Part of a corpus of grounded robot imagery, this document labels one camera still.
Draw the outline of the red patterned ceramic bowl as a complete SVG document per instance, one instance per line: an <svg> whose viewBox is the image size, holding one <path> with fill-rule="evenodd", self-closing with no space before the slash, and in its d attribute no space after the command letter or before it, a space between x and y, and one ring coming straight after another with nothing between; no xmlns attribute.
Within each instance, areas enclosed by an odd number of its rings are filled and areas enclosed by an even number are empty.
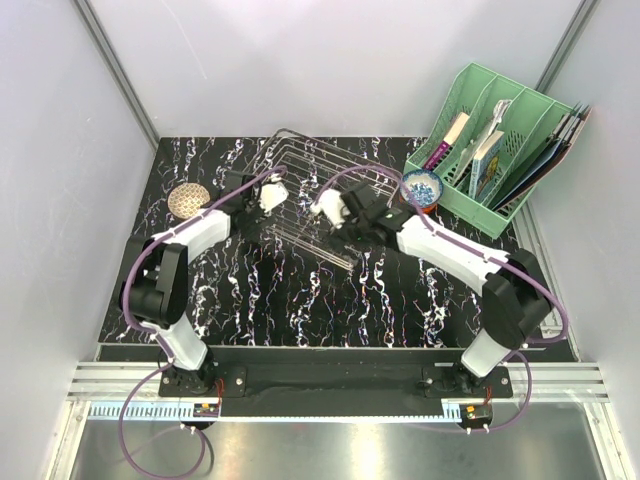
<svg viewBox="0 0 640 480"><path fill-rule="evenodd" d="M209 191L198 183L183 183L167 199L169 212L178 219L189 219L211 199Z"/></svg>

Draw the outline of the metal wire dish rack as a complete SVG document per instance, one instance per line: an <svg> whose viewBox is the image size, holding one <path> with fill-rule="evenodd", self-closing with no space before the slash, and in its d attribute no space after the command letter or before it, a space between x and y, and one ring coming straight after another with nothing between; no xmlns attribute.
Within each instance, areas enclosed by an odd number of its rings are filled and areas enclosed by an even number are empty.
<svg viewBox="0 0 640 480"><path fill-rule="evenodd" d="M257 175L277 166L286 168L282 183L288 197L271 213L265 232L299 254L354 269L365 249L329 242L334 225L324 213L328 204L320 198L338 200L348 189L366 183L376 198L390 202L398 193L397 173L382 172L375 162L290 129L280 129L266 140L244 171Z"/></svg>

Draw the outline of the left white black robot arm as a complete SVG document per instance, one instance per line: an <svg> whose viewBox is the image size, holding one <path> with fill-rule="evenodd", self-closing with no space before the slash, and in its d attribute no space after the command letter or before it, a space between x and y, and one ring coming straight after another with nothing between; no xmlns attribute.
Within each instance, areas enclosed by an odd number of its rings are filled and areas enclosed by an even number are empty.
<svg viewBox="0 0 640 480"><path fill-rule="evenodd" d="M163 371L193 395L208 394L217 380L213 354L186 314L189 265L233 235L257 231L288 197L284 172L233 171L215 195L197 183L181 184L168 197L170 212L181 223L126 243L113 302L128 327L154 336L167 356Z"/></svg>

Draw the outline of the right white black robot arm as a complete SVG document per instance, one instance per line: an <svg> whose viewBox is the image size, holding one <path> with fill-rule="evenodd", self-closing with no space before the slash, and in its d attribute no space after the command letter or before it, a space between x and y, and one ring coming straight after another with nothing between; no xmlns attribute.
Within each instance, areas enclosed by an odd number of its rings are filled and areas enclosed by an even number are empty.
<svg viewBox="0 0 640 480"><path fill-rule="evenodd" d="M552 310L536 257L482 246L435 225L407 205L391 206L361 182L319 196L319 208L333 225L339 245L379 245L440 268L480 295L481 328L451 368L453 387L476 396L494 368L519 349Z"/></svg>

